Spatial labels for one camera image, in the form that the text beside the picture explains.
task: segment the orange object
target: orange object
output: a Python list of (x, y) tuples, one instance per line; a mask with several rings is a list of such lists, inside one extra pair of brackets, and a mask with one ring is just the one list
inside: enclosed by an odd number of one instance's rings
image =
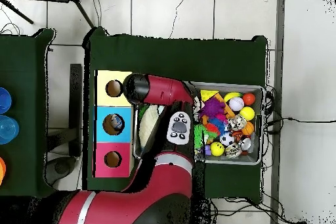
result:
[(0, 185), (3, 182), (3, 178), (5, 176), (5, 173), (6, 173), (6, 164), (3, 161), (3, 159), (0, 158)]
[(246, 93), (243, 96), (243, 101), (245, 105), (252, 105), (255, 102), (255, 96), (252, 93)]
[(225, 104), (224, 115), (226, 116), (226, 119), (230, 119), (230, 118), (233, 118), (235, 116), (234, 112), (231, 110), (231, 108), (228, 106), (228, 104)]
[(246, 126), (241, 130), (244, 135), (250, 135), (254, 132), (255, 127), (251, 122), (247, 122)]
[(241, 131), (235, 131), (233, 132), (232, 136), (235, 138), (236, 142), (239, 142), (243, 136), (243, 133)]
[(214, 97), (219, 101), (219, 102), (224, 102), (224, 99), (222, 98), (222, 96), (217, 93), (216, 95), (214, 95)]
[(205, 126), (205, 128), (210, 131), (210, 132), (215, 132), (218, 136), (221, 134), (217, 128), (217, 126), (215, 126), (212, 123), (207, 123), (207, 125)]
[(209, 119), (207, 115), (202, 116), (202, 124), (203, 125), (207, 125), (207, 119)]

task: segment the green table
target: green table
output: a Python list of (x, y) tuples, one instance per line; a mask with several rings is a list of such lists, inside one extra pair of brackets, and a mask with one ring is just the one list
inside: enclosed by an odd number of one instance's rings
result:
[(0, 87), (12, 95), (4, 115), (20, 126), (18, 136), (0, 145), (7, 165), (0, 196), (45, 197), (54, 191), (43, 177), (47, 149), (45, 57), (54, 37), (51, 29), (33, 37), (0, 35)]
[[(252, 41), (154, 39), (131, 35), (108, 36), (102, 28), (90, 31), (85, 38), (85, 102), (83, 119), (93, 118), (95, 70), (121, 70), (155, 74), (184, 81), (265, 85), (266, 43), (264, 37)], [(93, 141), (93, 120), (89, 131)], [(87, 143), (83, 156), (87, 166), (87, 189), (121, 190), (130, 178), (93, 178), (93, 143)], [(235, 166), (206, 164), (205, 196), (208, 198), (248, 197), (260, 202), (261, 164)]]

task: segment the blue panel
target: blue panel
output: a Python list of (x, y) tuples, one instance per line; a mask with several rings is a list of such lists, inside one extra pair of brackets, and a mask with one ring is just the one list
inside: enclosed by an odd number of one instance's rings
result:
[[(125, 127), (119, 135), (109, 135), (102, 127), (102, 123), (107, 115), (118, 114), (124, 122)], [(97, 142), (119, 142), (129, 143), (131, 142), (131, 107), (97, 107)]]

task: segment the shape sorter box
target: shape sorter box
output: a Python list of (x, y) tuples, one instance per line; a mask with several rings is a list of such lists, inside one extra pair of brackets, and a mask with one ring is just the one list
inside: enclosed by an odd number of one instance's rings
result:
[[(131, 73), (109, 70), (96, 70), (95, 72), (96, 140), (93, 152), (93, 177), (129, 177), (134, 166), (131, 150), (133, 145), (133, 105), (128, 102), (123, 93), (118, 97), (110, 97), (106, 92), (106, 85), (111, 80), (123, 83)], [(118, 114), (123, 118), (124, 128), (118, 135), (110, 135), (103, 128), (104, 119), (112, 114)], [(118, 167), (111, 168), (105, 163), (105, 155), (109, 152), (117, 152), (121, 156), (121, 163)]]

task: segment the gray plastic bin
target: gray plastic bin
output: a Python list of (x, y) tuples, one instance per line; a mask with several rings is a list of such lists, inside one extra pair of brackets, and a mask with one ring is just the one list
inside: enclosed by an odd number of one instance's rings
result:
[[(263, 154), (263, 127), (264, 127), (264, 109), (266, 107), (266, 91), (261, 86), (234, 85), (220, 83), (204, 82), (185, 82), (190, 88), (192, 85), (199, 90), (216, 90), (224, 98), (229, 92), (252, 93), (255, 95), (255, 102), (251, 107), (255, 111), (255, 117), (250, 121), (255, 126), (255, 132), (251, 136), (251, 148), (247, 156), (237, 156), (236, 158), (227, 158), (225, 156), (195, 156), (196, 160), (205, 160), (206, 163), (215, 164), (236, 164), (236, 165), (256, 165), (262, 159)], [(135, 158), (141, 157), (140, 139), (138, 138), (138, 108), (135, 107), (134, 131), (133, 131), (133, 155)]]

